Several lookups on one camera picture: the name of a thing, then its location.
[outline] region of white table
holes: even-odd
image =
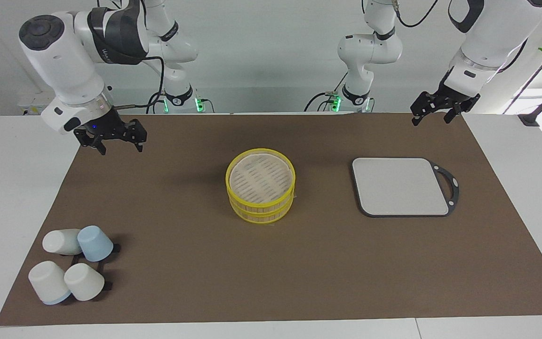
[[[482,150],[542,251],[542,133],[515,116],[467,114]],[[0,310],[77,152],[38,116],[0,117]],[[542,315],[335,322],[112,324],[0,328],[0,338],[542,338]]]

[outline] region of white cutting board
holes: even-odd
[[[443,217],[457,203],[457,180],[426,159],[358,158],[352,170],[359,205],[370,217]],[[453,197],[443,194],[439,173],[452,185]]]

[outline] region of black cable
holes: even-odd
[[[158,95],[157,92],[154,93],[154,94],[152,94],[152,96],[151,96],[150,99],[148,100],[148,107],[146,108],[146,114],[149,114],[149,113],[150,113],[150,107],[149,107],[149,105],[150,105],[150,103],[152,103],[152,100],[153,100],[157,95]],[[156,105],[153,105],[153,106],[152,106],[152,113],[153,113],[153,114],[156,114]]]
[[[340,87],[340,85],[342,84],[342,81],[344,81],[344,79],[346,79],[346,75],[348,74],[348,72],[344,73],[344,77],[342,77],[342,79],[340,79],[340,82],[338,83],[338,85],[336,86],[336,88],[334,88],[334,92],[338,90],[338,88]],[[323,111],[325,112],[325,109],[327,108],[327,104],[325,104],[325,107],[323,107]]]
[[[376,99],[371,98],[370,100],[373,100],[374,104],[372,105],[372,109],[369,110],[369,113],[374,113],[374,107],[376,107]]]
[[[156,105],[156,103],[160,99],[160,95],[162,95],[162,87],[164,85],[164,60],[159,56],[152,56],[152,57],[149,56],[147,58],[143,58],[142,60],[154,60],[154,59],[160,60],[160,86],[157,92],[158,96],[156,97],[156,100],[153,103],[148,103],[147,105],[135,105],[135,108],[147,109],[148,107],[152,105]]]
[[[97,2],[97,6],[98,6],[98,7],[101,7],[101,6],[102,6],[102,5],[99,3],[99,0],[96,0],[96,2]],[[112,2],[116,8],[120,9],[120,6],[118,6],[118,4],[117,4],[116,2],[114,2],[114,1],[112,1],[112,0],[110,0],[110,2]]]
[[[140,0],[143,7],[143,24],[148,28],[148,8],[146,7],[145,0]]]
[[[507,69],[510,68],[511,65],[513,65],[513,64],[516,62],[516,60],[518,60],[518,58],[520,57],[520,54],[522,54],[522,51],[524,50],[524,47],[526,47],[526,43],[527,43],[527,42],[528,42],[528,39],[525,40],[525,41],[522,43],[520,49],[518,50],[518,54],[516,54],[516,56],[514,56],[514,58],[513,58],[512,61],[510,62],[510,64],[507,65],[507,66],[505,66],[505,67],[503,67],[502,69],[499,69],[499,71],[498,71],[497,73],[503,73],[504,71],[507,71]]]
[[[327,104],[331,104],[333,102],[334,102],[333,100],[323,101],[323,103],[320,103],[319,107],[317,107],[317,112],[319,112],[319,110],[321,109],[321,105],[323,105],[323,104],[325,104],[325,107],[323,107],[323,112],[325,112],[325,108],[327,107]]]
[[[434,4],[432,4],[432,6],[430,7],[430,9],[428,9],[428,12],[426,12],[426,15],[424,15],[422,17],[422,19],[417,22],[416,24],[414,25],[408,25],[406,24],[403,19],[400,18],[400,10],[396,10],[396,17],[398,18],[398,20],[400,21],[401,24],[403,24],[403,26],[405,27],[408,27],[408,28],[414,28],[414,27],[417,27],[419,26],[422,22],[424,22],[424,20],[426,20],[426,18],[428,17],[428,15],[430,15],[430,13],[432,12],[432,10],[434,9],[434,7],[436,6],[436,4],[438,3],[438,0],[434,0]]]
[[[201,101],[202,101],[203,103],[204,103],[204,102],[210,103],[210,107],[213,108],[213,113],[217,113],[217,112],[215,112],[215,105],[213,105],[213,102],[210,101],[210,99],[202,99]]]
[[[312,97],[312,99],[309,101],[309,103],[307,103],[307,105],[305,106],[304,112],[306,112],[308,110],[308,107],[313,103],[313,101],[315,101],[315,99],[317,99],[318,97],[322,97],[323,95],[325,95],[325,92],[321,92],[320,94],[317,94],[314,97]]]

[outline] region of yellow steamer rim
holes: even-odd
[[[281,192],[281,195],[279,197],[277,197],[277,194],[273,195],[273,197],[271,198],[269,198],[268,196],[262,197],[261,195],[255,194],[256,197],[254,198],[254,200],[256,201],[248,201],[244,196],[244,193],[241,192],[240,194],[240,192],[238,191],[239,188],[243,187],[240,187],[239,185],[237,185],[237,183],[244,183],[239,181],[238,176],[241,176],[241,178],[243,178],[246,173],[244,173],[243,171],[241,173],[236,173],[236,168],[238,168],[239,165],[243,165],[241,164],[241,161],[257,155],[267,155],[265,157],[267,159],[275,162],[281,161],[281,163],[286,166],[286,170],[289,171],[290,184],[284,192]],[[260,167],[258,167],[258,169],[263,171],[269,170],[269,168]],[[249,175],[247,175],[248,178],[245,180],[250,180],[250,183],[252,183],[252,180],[255,180],[254,176],[256,174],[258,174],[258,172],[249,171]],[[277,177],[265,177],[262,178],[261,181],[273,181],[274,178]],[[294,200],[295,182],[296,173],[291,161],[280,152],[270,150],[269,148],[255,148],[253,150],[248,150],[241,153],[240,155],[235,157],[235,159],[230,163],[229,167],[227,168],[227,172],[225,173],[225,186],[227,187],[227,194],[230,199],[231,208],[234,210],[235,214],[237,214],[244,221],[258,225],[268,225],[271,223],[275,223],[276,221],[286,216]]]

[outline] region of green indicator light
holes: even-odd
[[[198,113],[204,111],[204,106],[202,105],[202,101],[200,99],[196,98],[196,110],[198,110]]]
[[[337,112],[337,111],[340,110],[340,103],[342,103],[342,98],[336,97],[336,99],[334,99],[334,103],[332,105],[332,110],[334,112]]]

